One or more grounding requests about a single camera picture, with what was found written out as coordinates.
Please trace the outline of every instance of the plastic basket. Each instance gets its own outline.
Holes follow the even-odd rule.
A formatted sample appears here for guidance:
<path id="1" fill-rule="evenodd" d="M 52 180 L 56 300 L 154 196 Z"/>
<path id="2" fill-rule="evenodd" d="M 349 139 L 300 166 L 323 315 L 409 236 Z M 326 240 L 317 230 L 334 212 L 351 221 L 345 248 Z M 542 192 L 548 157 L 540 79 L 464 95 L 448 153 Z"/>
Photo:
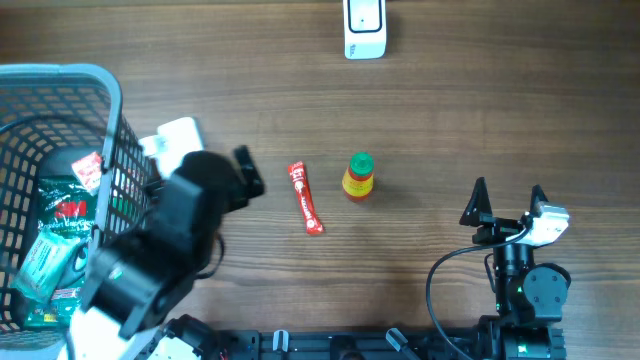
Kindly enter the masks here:
<path id="1" fill-rule="evenodd" d="M 90 249 L 127 228 L 148 205 L 142 184 L 151 164 L 121 110 L 120 86 L 101 67 L 0 66 L 0 126 L 24 122 L 0 135 L 0 358 L 16 351 L 36 358 L 33 351 L 55 352 L 62 339 L 57 330 L 23 330 L 25 299 L 9 288 L 37 236 L 38 178 L 70 175 L 73 161 L 102 154 Z"/>

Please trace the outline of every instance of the red wrapper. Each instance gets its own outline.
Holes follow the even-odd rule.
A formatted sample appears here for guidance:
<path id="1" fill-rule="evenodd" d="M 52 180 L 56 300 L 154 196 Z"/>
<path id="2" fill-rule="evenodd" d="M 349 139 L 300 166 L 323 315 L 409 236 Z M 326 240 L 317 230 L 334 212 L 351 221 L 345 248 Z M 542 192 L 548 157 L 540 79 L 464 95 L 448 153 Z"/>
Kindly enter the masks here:
<path id="1" fill-rule="evenodd" d="M 298 203 L 300 203 L 300 210 L 302 211 L 302 216 L 304 216 L 307 234 L 322 234 L 324 232 L 324 226 L 320 223 L 316 215 L 316 210 L 313 207 L 311 189 L 309 189 L 307 173 L 305 172 L 302 161 L 289 165 L 289 176 L 293 182 L 293 188 L 296 190 L 296 195 L 298 195 Z"/>

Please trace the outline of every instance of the wooden surface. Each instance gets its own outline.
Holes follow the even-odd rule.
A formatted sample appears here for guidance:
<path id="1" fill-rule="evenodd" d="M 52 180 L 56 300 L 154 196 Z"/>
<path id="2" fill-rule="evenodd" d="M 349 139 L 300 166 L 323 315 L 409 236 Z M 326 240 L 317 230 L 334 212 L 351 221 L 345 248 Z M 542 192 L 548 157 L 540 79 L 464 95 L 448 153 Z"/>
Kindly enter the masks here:
<path id="1" fill-rule="evenodd" d="M 630 2 L 393 1 L 385 57 L 350 62 L 337 2 L 0 10 L 0 62 L 98 63 L 121 81 L 138 135 L 192 115 L 209 149 L 249 145 L 267 195 L 226 217 L 223 266 L 173 316 L 218 329 L 429 326 L 427 271 L 471 245 L 457 222 L 485 176 L 498 216 L 519 216 L 537 183 L 572 215 L 536 252 L 574 278 L 570 358 L 631 359 L 638 14 Z M 340 180 L 363 150 L 376 188 L 356 205 Z M 287 176 L 299 160 L 321 237 L 304 233 Z M 446 325 L 494 312 L 481 254 L 444 265 L 434 304 Z"/>

